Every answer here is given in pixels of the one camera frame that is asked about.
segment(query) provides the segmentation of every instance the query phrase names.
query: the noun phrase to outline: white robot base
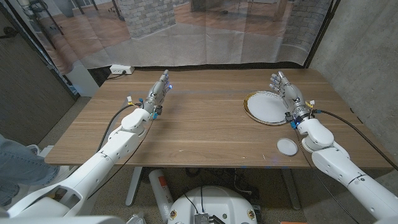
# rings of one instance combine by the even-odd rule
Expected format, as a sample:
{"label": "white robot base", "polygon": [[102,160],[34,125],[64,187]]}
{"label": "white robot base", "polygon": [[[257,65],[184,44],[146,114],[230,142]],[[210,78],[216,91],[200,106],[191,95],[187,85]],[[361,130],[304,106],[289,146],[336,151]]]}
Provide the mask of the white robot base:
{"label": "white robot base", "polygon": [[240,194],[226,187],[197,187],[185,195],[172,205],[168,224],[257,223],[252,205]]}

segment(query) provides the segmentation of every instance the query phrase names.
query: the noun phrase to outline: white cylinder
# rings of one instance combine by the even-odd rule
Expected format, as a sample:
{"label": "white cylinder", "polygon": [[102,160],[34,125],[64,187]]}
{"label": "white cylinder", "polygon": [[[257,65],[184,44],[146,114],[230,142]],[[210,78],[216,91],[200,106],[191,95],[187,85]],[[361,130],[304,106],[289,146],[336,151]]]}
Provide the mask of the white cylinder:
{"label": "white cylinder", "polygon": [[398,197],[365,175],[354,179],[347,189],[377,220],[398,216]]}
{"label": "white cylinder", "polygon": [[149,174],[150,184],[154,191],[157,207],[159,208],[160,214],[162,215],[163,223],[167,223],[169,218],[170,209],[173,205],[173,198],[167,186],[166,178],[162,170],[153,170]]}

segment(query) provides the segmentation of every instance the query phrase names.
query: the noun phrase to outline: gold rim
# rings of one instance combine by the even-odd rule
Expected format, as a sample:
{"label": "gold rim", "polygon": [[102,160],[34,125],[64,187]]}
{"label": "gold rim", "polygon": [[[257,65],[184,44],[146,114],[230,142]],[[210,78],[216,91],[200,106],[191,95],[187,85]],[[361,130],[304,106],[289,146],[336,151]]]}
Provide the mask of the gold rim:
{"label": "gold rim", "polygon": [[279,123],[270,123],[270,122],[265,122],[265,121],[261,121],[260,119],[257,119],[249,110],[248,108],[248,100],[250,99],[250,97],[254,96],[257,93],[261,93],[261,92],[268,92],[268,91],[255,91],[252,92],[250,94],[248,94],[244,99],[243,99],[243,108],[245,110],[245,112],[249,115],[249,117],[251,117],[253,120],[260,122],[262,124],[267,124],[267,125],[272,125],[272,126],[276,126],[276,125],[281,125],[281,124],[285,124],[286,121],[283,122],[279,122]]}

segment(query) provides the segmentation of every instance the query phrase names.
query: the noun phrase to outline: sheer curtain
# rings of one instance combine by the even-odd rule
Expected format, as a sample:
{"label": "sheer curtain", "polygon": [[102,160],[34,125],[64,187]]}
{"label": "sheer curtain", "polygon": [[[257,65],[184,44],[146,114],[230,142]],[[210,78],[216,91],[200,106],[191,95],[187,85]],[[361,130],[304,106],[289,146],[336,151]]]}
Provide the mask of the sheer curtain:
{"label": "sheer curtain", "polygon": [[330,0],[18,0],[62,73],[73,64],[303,64]]}

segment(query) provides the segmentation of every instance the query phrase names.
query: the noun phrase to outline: plate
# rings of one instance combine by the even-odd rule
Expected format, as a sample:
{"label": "plate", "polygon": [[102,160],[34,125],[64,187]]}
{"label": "plate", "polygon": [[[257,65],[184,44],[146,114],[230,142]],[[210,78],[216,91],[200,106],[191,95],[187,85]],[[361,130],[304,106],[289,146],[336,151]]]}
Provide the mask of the plate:
{"label": "plate", "polygon": [[269,125],[286,123],[288,112],[281,96],[269,91],[256,91],[248,94],[243,101],[245,112],[254,120]]}

